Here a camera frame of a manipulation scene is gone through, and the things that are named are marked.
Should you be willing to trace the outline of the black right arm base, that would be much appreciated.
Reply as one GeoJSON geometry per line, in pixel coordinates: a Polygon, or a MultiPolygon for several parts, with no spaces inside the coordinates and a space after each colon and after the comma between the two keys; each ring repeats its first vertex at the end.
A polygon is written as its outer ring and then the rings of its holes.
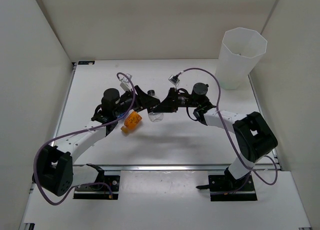
{"type": "Polygon", "coordinates": [[[212,202],[258,200],[252,175],[247,173],[240,179],[234,179],[228,168],[223,174],[209,175],[208,184],[198,185],[196,189],[208,189],[212,202]]]}

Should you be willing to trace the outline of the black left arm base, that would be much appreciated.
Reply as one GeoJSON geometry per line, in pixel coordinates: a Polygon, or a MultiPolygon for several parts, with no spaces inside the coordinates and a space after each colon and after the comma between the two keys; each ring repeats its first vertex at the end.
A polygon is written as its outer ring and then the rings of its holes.
{"type": "Polygon", "coordinates": [[[87,164],[86,166],[97,171],[94,184],[85,182],[77,186],[74,189],[73,199],[118,200],[121,173],[119,171],[106,171],[93,164],[87,164]]]}

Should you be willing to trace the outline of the blue-label clear bottle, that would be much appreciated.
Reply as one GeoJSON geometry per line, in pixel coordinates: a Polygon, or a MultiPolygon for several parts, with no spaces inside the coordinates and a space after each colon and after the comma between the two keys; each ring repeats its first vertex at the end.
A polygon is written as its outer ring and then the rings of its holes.
{"type": "Polygon", "coordinates": [[[121,113],[117,116],[117,119],[121,119],[121,118],[124,118],[126,117],[128,114],[127,113],[121,113]]]}

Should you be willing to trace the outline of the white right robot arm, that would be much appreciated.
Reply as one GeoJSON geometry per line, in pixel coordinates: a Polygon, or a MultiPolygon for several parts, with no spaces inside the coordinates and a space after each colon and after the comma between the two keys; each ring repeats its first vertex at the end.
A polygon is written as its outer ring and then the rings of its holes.
{"type": "Polygon", "coordinates": [[[153,111],[173,113],[178,108],[194,107],[197,122],[223,129],[227,135],[233,133],[238,145],[235,148],[237,157],[224,171],[224,183],[227,188],[235,190],[255,164],[277,147],[278,141],[259,112],[244,115],[219,110],[207,97],[208,88],[207,84],[196,83],[190,94],[170,88],[167,97],[153,111]]]}

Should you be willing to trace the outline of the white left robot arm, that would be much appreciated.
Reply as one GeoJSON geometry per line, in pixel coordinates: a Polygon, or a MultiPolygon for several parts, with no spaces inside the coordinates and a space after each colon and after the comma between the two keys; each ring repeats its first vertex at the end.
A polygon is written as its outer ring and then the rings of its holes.
{"type": "Polygon", "coordinates": [[[46,145],[36,160],[36,174],[32,180],[56,196],[64,195],[71,187],[88,184],[99,190],[105,184],[103,170],[91,163],[73,169],[75,161],[96,142],[108,136],[118,124],[118,119],[129,108],[139,112],[158,105],[160,100],[135,86],[135,92],[122,95],[115,88],[104,91],[101,103],[85,126],[85,132],[72,135],[58,145],[46,145]]]}

